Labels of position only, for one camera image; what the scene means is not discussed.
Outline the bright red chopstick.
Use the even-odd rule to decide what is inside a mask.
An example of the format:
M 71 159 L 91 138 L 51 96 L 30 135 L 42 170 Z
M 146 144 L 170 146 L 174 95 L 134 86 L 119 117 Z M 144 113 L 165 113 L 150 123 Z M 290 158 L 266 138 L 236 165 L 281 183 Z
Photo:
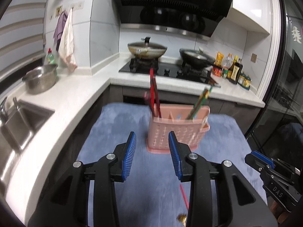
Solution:
M 180 191 L 181 191 L 181 194 L 182 194 L 182 197 L 183 197 L 186 209 L 188 210 L 189 209 L 189 203 L 188 203 L 188 199 L 187 199 L 187 196 L 186 196 L 186 193 L 184 191 L 184 188 L 183 188 L 182 184 L 180 184 Z

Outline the gold flower-handled spoon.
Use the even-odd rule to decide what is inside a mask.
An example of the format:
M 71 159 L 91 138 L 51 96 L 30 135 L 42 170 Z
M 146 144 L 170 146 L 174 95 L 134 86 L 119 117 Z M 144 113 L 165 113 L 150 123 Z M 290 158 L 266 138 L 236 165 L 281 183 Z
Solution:
M 177 221 L 182 223 L 183 226 L 186 226 L 186 221 L 187 221 L 187 215 L 186 214 L 179 214 L 177 216 Z

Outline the dark red chopstick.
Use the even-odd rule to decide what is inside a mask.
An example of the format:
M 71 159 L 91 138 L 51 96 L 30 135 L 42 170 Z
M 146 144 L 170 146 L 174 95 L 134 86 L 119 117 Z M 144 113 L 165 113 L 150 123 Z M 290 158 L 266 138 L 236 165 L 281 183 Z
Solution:
M 155 117 L 155 111 L 154 111 L 154 106 L 151 104 L 151 98 L 149 96 L 149 94 L 147 92 L 144 92 L 144 101 L 145 101 L 145 104 L 149 107 L 149 109 L 151 110 L 151 114 L 153 117 Z

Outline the pink perforated utensil holder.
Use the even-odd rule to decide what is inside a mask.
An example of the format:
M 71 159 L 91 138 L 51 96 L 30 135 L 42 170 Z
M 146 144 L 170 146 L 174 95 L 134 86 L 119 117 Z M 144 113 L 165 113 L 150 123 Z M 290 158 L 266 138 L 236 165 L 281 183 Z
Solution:
M 169 153 L 169 133 L 173 131 L 177 140 L 187 144 L 191 150 L 199 147 L 204 135 L 210 130 L 209 106 L 202 106 L 193 119 L 187 119 L 192 105 L 161 104 L 162 117 L 151 116 L 147 135 L 147 151 L 154 154 Z

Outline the green tray of jars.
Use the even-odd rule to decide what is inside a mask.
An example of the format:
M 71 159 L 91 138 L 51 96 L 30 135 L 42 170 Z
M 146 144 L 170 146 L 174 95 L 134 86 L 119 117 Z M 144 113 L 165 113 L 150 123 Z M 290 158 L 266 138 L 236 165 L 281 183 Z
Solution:
M 244 72 L 242 72 L 239 75 L 238 84 L 240 84 L 240 86 L 244 89 L 249 90 L 251 85 L 251 78 L 249 75 L 246 75 Z

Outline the black gas cooktop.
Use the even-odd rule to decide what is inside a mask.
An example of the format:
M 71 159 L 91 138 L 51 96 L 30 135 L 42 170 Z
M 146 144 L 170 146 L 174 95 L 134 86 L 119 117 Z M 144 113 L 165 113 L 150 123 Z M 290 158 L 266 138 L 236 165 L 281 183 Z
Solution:
M 206 69 L 194 70 L 190 67 L 183 68 L 182 64 L 164 63 L 156 61 L 155 59 L 150 61 L 140 61 L 132 58 L 119 70 L 119 72 L 149 74 L 151 67 L 154 68 L 154 75 L 199 82 L 202 84 L 205 84 L 204 81 L 206 77 L 211 77 L 211 72 Z

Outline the dark soy sauce bottle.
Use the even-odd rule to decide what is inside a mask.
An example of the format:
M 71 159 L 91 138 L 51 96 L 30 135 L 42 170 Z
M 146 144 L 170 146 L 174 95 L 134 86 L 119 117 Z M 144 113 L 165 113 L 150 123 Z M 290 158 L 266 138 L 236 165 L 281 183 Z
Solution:
M 235 56 L 233 63 L 227 73 L 227 79 L 232 84 L 236 85 L 238 83 L 238 79 L 240 77 L 240 73 L 242 72 L 242 68 L 243 68 L 242 59 L 240 59 L 238 56 Z

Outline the right black wok with lid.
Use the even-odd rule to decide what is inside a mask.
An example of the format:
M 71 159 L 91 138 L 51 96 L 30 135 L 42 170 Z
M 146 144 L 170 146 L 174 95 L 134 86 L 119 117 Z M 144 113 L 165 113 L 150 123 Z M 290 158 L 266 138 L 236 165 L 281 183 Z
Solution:
M 204 52 L 201 53 L 197 50 L 181 48 L 179 53 L 183 60 L 183 68 L 190 67 L 194 70 L 202 70 L 215 65 L 216 59 Z

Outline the yellow snack bag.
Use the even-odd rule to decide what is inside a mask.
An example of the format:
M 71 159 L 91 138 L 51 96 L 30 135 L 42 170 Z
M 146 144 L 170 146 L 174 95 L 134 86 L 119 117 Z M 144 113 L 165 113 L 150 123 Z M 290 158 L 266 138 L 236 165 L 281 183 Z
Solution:
M 224 59 L 224 55 L 221 52 L 218 52 L 214 64 L 218 67 L 222 67 L 223 59 Z

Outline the stainless steel sink basin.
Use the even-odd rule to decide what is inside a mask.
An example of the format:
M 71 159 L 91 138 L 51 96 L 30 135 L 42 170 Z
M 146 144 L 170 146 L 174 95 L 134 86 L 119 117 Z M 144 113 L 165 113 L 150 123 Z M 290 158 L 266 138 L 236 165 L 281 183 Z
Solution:
M 1 125 L 1 134 L 15 152 L 21 153 L 53 114 L 54 110 L 19 100 Z

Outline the cream hanging dish towel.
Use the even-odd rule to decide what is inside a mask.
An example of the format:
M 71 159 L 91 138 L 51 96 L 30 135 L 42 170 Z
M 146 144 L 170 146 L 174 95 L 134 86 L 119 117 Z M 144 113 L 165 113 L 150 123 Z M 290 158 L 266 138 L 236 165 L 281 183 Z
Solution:
M 74 35 L 72 27 L 72 13 L 73 9 L 70 8 L 67 13 L 63 31 L 61 33 L 59 44 L 59 57 L 63 63 L 67 66 L 69 73 L 73 73 L 77 68 L 76 58 L 74 56 Z

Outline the green dish soap bottle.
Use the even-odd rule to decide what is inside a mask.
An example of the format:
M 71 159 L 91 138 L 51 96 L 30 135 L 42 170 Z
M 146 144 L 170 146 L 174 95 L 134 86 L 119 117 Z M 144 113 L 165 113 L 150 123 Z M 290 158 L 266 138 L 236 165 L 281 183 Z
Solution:
M 56 64 L 55 58 L 54 58 L 54 55 L 52 54 L 51 48 L 48 49 L 48 54 L 46 56 L 46 59 L 47 59 L 47 63 Z

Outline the chrome sink faucet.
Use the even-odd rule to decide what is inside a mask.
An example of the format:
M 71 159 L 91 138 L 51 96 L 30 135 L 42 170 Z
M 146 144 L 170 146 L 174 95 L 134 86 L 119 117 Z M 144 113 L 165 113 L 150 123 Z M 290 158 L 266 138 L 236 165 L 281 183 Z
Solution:
M 2 124 L 5 124 L 8 121 L 8 118 L 9 118 L 8 113 L 6 111 L 6 108 L 5 108 L 5 104 L 6 104 L 7 98 L 8 97 L 5 97 L 3 99 L 3 101 L 1 102 L 1 104 L 0 104 L 0 117 L 1 117 Z M 17 98 L 13 97 L 12 100 L 13 100 L 13 103 L 14 103 L 15 110 L 18 110 L 20 108 L 20 106 L 19 106 L 19 103 L 17 101 Z

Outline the purple hanging cloth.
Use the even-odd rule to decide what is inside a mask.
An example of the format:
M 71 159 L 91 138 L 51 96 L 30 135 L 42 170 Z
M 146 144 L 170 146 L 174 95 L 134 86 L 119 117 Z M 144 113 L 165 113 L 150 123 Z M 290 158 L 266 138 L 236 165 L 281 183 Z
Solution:
M 65 27 L 65 24 L 66 24 L 66 21 L 67 21 L 67 17 L 68 17 L 68 13 L 65 10 L 59 16 L 59 19 L 58 19 L 58 22 L 57 22 L 57 25 L 56 25 L 56 28 L 55 28 L 55 31 L 54 31 L 54 34 L 53 34 L 53 39 L 54 39 L 54 43 L 55 43 L 55 46 L 56 46 L 56 48 L 55 48 L 56 51 L 59 50 L 59 46 L 60 46 L 61 38 L 62 38 L 62 35 L 63 35 L 64 27 Z

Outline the black range hood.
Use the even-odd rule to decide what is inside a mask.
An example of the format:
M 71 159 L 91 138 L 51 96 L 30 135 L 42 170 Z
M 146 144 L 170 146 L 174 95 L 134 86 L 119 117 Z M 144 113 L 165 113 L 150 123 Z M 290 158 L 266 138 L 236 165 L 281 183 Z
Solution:
M 233 0 L 114 0 L 121 25 L 209 40 Z

